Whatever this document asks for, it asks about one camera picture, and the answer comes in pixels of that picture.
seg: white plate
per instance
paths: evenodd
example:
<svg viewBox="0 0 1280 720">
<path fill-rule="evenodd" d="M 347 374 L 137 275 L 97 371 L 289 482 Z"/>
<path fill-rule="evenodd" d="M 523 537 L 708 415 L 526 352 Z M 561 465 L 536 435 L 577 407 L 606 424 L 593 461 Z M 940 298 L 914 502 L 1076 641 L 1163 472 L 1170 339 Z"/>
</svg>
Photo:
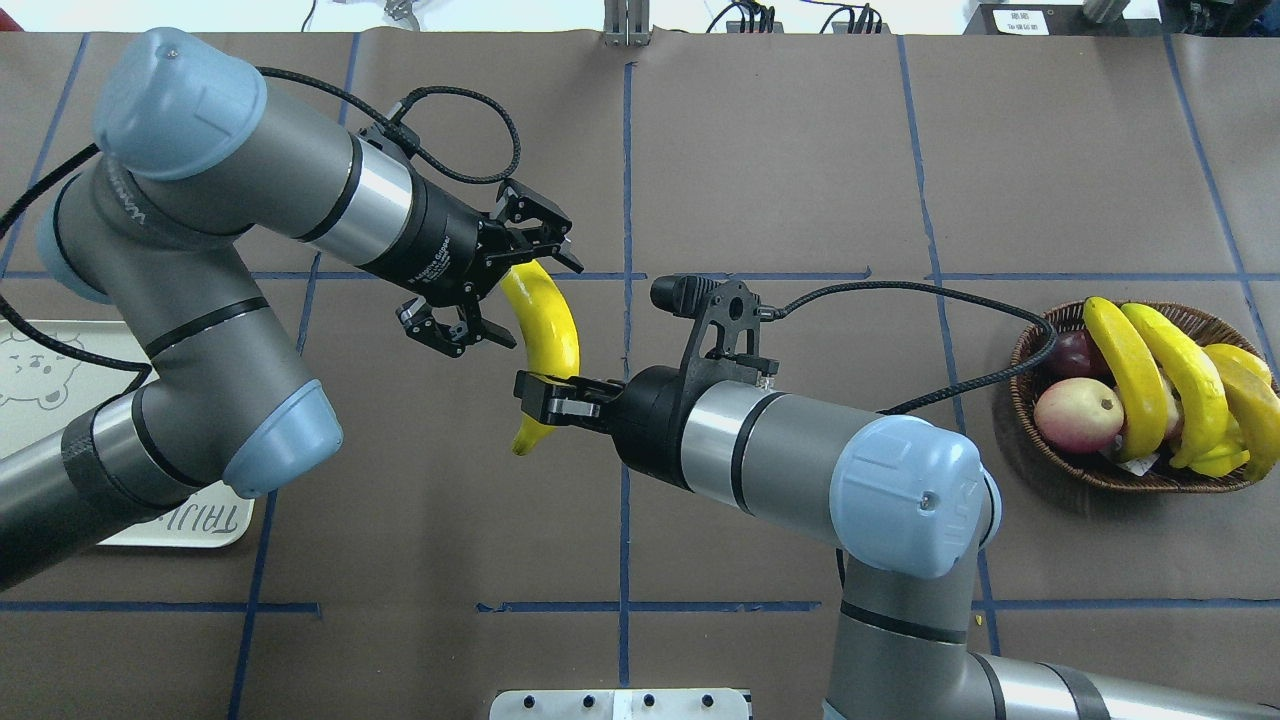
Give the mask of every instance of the white plate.
<svg viewBox="0 0 1280 720">
<path fill-rule="evenodd" d="M 41 332 L 90 352 L 146 363 L 120 322 L 35 320 Z M 0 457 L 61 429 L 123 391 L 133 378 L 50 352 L 0 322 Z M 214 483 L 177 510 L 140 523 L 100 544 L 224 547 L 248 529 L 253 501 Z"/>
</svg>

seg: fruit basket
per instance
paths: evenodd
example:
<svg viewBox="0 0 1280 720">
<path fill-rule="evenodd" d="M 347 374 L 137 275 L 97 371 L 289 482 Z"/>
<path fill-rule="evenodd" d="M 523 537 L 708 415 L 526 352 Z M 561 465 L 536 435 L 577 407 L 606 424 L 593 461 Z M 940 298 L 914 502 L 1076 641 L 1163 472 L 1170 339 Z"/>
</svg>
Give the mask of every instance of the fruit basket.
<svg viewBox="0 0 1280 720">
<path fill-rule="evenodd" d="M 1254 355 L 1258 354 L 1253 345 L 1236 332 L 1235 328 L 1208 313 L 1175 302 L 1140 302 L 1158 310 L 1201 346 L 1221 342 L 1242 347 Z M 1044 313 L 1044 318 L 1060 333 L 1079 331 L 1084 328 L 1083 309 L 1084 302 L 1069 302 Z M 1043 343 L 1044 333 L 1039 328 L 1027 328 L 1014 346 L 1011 363 L 1016 364 L 1025 360 L 1039 350 Z M 1220 493 L 1253 484 L 1244 479 L 1243 468 L 1238 468 L 1221 478 L 1210 478 L 1185 468 L 1175 469 L 1169 465 L 1171 454 L 1165 446 L 1161 446 L 1160 459 L 1156 464 L 1140 477 L 1116 466 L 1097 452 L 1088 455 L 1057 452 L 1044 442 L 1039 429 L 1032 420 L 1036 400 L 1056 379 L 1041 365 L 1029 373 L 1009 380 L 1014 420 L 1020 425 L 1019 430 L 1011 433 L 1019 438 L 1018 447 L 1014 451 L 1034 455 L 1034 460 L 1037 461 L 1032 464 L 1033 466 L 1046 468 L 1047 461 L 1050 468 L 1061 470 L 1074 480 L 1096 488 L 1126 493 Z M 1272 389 L 1275 389 L 1275 383 L 1272 383 Z"/>
</svg>

